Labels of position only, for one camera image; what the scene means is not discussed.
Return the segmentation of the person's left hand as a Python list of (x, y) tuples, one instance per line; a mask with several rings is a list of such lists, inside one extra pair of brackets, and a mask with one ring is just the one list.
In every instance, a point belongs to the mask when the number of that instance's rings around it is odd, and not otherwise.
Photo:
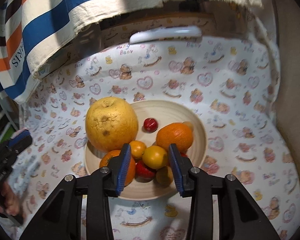
[(21, 207), (18, 196), (12, 191), (10, 185), (7, 182), (4, 182), (2, 184), (1, 195), (5, 200), (5, 207), (0, 205), (0, 213), (6, 212), (8, 215), (12, 216), (22, 214), (23, 218), (26, 218), (26, 213)]

